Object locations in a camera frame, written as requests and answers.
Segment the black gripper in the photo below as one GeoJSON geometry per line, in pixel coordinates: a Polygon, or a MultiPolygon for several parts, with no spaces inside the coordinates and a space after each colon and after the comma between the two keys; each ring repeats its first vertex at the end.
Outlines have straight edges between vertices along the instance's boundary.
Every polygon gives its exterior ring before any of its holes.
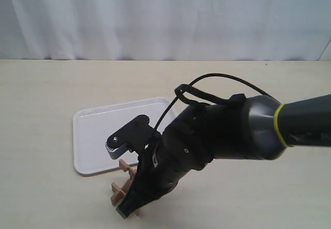
{"type": "Polygon", "coordinates": [[[224,105],[186,107],[147,154],[117,211],[135,211],[171,192],[189,171],[214,159],[245,159],[240,111],[224,105]]]}

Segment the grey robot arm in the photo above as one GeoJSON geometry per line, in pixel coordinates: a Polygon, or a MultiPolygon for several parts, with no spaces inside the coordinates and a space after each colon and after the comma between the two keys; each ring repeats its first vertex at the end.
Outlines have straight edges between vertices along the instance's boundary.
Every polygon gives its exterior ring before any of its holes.
{"type": "Polygon", "coordinates": [[[116,133],[119,144],[139,156],[117,207],[124,218],[215,159],[275,160],[291,146],[330,147],[330,96],[288,104],[265,95],[232,96],[226,105],[187,106],[149,144],[151,132],[146,117],[139,116],[116,133]]]}

